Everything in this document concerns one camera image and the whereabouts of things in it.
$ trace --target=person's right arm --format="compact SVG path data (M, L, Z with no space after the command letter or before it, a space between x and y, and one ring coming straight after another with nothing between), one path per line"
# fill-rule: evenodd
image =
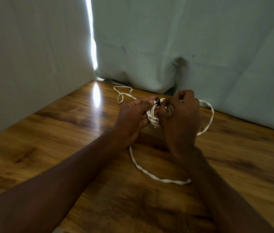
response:
M161 106L158 112L168 147L209 207L219 230L274 232L274 228L217 174L195 146L201 125L201 111L193 91L180 91L174 97L165 99L162 104L170 104L174 108L171 115L166 112L165 106Z

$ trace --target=bundle of cord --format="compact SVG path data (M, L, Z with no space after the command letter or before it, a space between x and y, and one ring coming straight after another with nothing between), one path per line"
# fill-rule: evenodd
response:
M127 93L123 93L123 92L119 92L116 88L130 88L130 92L127 94ZM118 97L117 97L117 102L119 104L121 104L123 101L124 101L124 96L123 95L126 95L126 96L129 96L133 99L136 99L135 97L133 97L131 95L131 93L133 92L133 89L131 87L127 87L127 86L114 86L113 89L119 94ZM149 122L151 124L153 124L153 126L155 127L161 127L160 124L159 124L159 119L157 117L154 116L154 110L155 110L155 107L156 105L160 105L162 103L162 101L164 101L165 98L161 98L161 99L158 99L154 101L154 105L153 107L147 111L147 118L149 120ZM208 125L199 133L197 133L197 136L199 136L200 134L204 133L208 128L209 128L209 125L211 124L212 122L212 119L214 117L214 109L212 108L212 105L209 104L208 102L206 101L203 101L203 100L199 100L199 102L201 103L205 103L207 105L207 107L209 107L211 109L211 118L210 118L210 121L208 123ZM171 114L173 112L173 107L171 105L168 105L167 106L167 109L169 111L169 113ZM165 183L175 183L175 184L179 184L179 185L185 185L185 184L189 184L191 183L191 180L187 180L187 181L172 181L172 180L169 180L169 179L160 179L156 176L154 176L153 174L149 173L147 170L144 170L140 165L138 165L133 157L133 151L132 151L132 148L130 146L130 154L131 154L131 158L132 158L132 161L133 163L135 164L135 166L140 169L141 171L143 171L145 174L149 175L151 178L153 178L154 180L157 180L157 181L161 181L161 182L165 182Z

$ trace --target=white cable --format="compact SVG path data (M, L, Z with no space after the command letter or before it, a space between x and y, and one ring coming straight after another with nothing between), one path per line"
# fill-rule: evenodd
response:
M129 94L127 94L127 93L119 92L116 88L130 88L131 90L130 90ZM133 91L133 89L131 87L127 87L127 86L114 86L113 89L119 94L118 97L117 97L117 99L116 99L119 104L121 104L123 102L123 100L124 100L124 96L123 95L127 95L127 96L129 96L131 98L136 99L135 97L133 97L131 95L131 93ZM202 100L199 100L199 102L205 103L211 109L212 115L211 115L211 118L210 118L210 121L209 121L208 125L201 132L197 133L197 136L200 135L200 134L202 134L202 133L204 133L209 128L209 125L211 124L212 119L213 119L214 114L215 114L214 109L212 108L211 104L209 104L206 101L202 101ZM152 123L155 127L161 127L160 124L159 124L159 122L158 122L159 119L154 116L154 110L155 110L156 104L157 104L157 102L154 101L154 105L152 106L152 108L147 111L147 118L148 118L149 122ZM171 114L173 112L173 107L171 105L168 105L167 108L168 108L169 113ZM168 179L159 179L158 177L156 177L153 174L149 173L147 170L144 170L141 166L139 166L136 163L136 161L135 161L135 159L133 157L133 151L132 151L131 146L130 146L130 154L131 154L131 158L132 158L132 161L135 164L135 166L138 169L140 169L141 171L143 171L145 174L149 175L154 180L165 182L165 183L171 183L172 182L172 183L176 183L176 184L179 184L179 185L185 185L185 184L191 183L190 179L187 180L186 182L184 182L184 181L172 181L172 180L168 180Z

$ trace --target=hand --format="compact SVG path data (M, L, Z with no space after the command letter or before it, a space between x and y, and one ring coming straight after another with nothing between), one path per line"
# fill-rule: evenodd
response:
M124 135L125 145L131 145L140 128L149 123L146 112L154 105L156 96L144 97L123 103L114 127Z
M199 100L194 98L194 92L180 91L174 97L166 98L162 104L164 106L160 107L158 118L171 152L175 154L193 148L201 126ZM166 111L167 105L174 108L172 114Z

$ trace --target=black clip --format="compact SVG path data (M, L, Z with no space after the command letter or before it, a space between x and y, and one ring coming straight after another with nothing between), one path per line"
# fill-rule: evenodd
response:
M155 101L156 101L156 103L157 103L157 106L160 106L160 105L161 105L161 100L160 100L158 97L155 98Z

